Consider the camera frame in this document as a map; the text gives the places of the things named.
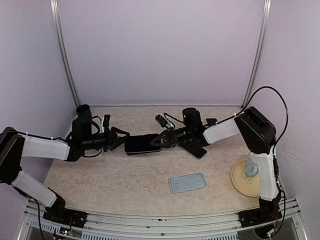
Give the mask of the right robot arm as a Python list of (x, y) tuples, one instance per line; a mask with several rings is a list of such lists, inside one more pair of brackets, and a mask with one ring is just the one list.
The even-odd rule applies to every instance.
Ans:
[(157, 115), (156, 121), (165, 129), (151, 142), (153, 147), (179, 146), (193, 157), (200, 159), (207, 152), (206, 146), (240, 135), (250, 150), (247, 165), (257, 168), (260, 179), (259, 207), (239, 213), (241, 224), (273, 221), (282, 217), (279, 202), (281, 190), (278, 183), (279, 168), (275, 158), (276, 129), (255, 107), (251, 106), (225, 120), (203, 124), (200, 112), (194, 107), (182, 111), (183, 127), (168, 127), (168, 120)]

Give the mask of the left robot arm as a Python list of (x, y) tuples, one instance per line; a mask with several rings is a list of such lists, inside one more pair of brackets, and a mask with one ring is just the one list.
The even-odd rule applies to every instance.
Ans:
[(73, 120), (65, 138), (45, 137), (6, 127), (0, 134), (0, 182), (43, 205), (45, 218), (66, 222), (72, 215), (66, 208), (66, 201), (39, 181), (31, 168), (40, 161), (49, 168), (53, 161), (72, 163), (87, 158), (87, 151), (115, 150), (130, 133), (110, 126), (109, 117), (106, 114), (97, 123), (93, 117), (79, 116)]

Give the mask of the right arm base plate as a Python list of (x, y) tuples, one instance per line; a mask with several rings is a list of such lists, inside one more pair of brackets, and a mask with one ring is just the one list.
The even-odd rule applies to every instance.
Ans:
[(282, 213), (280, 210), (276, 210), (272, 213), (263, 213), (259, 208), (254, 208), (240, 211), (238, 216), (241, 227), (246, 228), (281, 219)]

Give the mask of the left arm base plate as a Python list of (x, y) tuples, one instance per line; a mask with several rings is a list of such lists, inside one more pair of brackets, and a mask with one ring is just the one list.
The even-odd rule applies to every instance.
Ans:
[(62, 215), (46, 210), (43, 214), (45, 220), (63, 224), (70, 227), (84, 228), (88, 214), (84, 211), (66, 209)]

